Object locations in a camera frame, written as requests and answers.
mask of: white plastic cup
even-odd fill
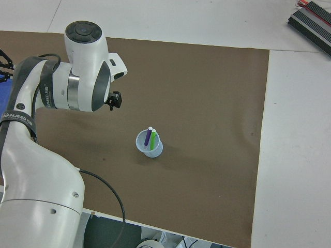
[[[153,150],[149,149],[149,145],[151,144],[151,141],[149,141],[148,145],[145,146],[147,130],[148,129],[143,130],[137,135],[136,146],[137,146],[138,150],[143,152],[147,157],[156,158],[157,156],[159,156],[162,153],[163,144],[162,144],[162,141],[160,140],[159,134],[156,133],[154,149]]]

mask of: marker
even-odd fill
[[[152,136],[151,136],[151,146],[149,147],[150,150],[154,149],[155,146],[155,137],[156,137],[156,130],[153,128],[152,129]]]
[[[151,137],[151,133],[152,133],[152,127],[149,127],[148,130],[147,130],[147,135],[146,135],[146,139],[145,139],[145,146],[148,145],[148,142],[149,142],[149,138]]]

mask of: white robotic arm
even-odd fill
[[[80,220],[82,177],[66,159],[31,140],[35,109],[44,105],[91,112],[105,103],[111,108],[121,103],[120,93],[109,94],[110,83],[127,69],[117,54],[108,53],[100,27],[71,23],[65,45],[70,63],[30,57],[15,68],[0,129],[5,183],[1,247],[72,247]]]

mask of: green marker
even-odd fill
[[[152,134],[151,134],[151,145],[149,147],[150,150],[154,149],[155,146],[155,137],[156,137],[156,130],[153,128],[152,129]]]

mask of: brown paper sheet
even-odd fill
[[[62,34],[0,32],[18,63],[57,53]],[[127,218],[234,247],[250,247],[266,87],[267,50],[108,39],[128,74],[112,83],[123,103],[110,112],[37,111],[42,146],[115,187]],[[156,128],[150,159],[136,135]],[[121,216],[111,192],[85,181],[84,207]]]

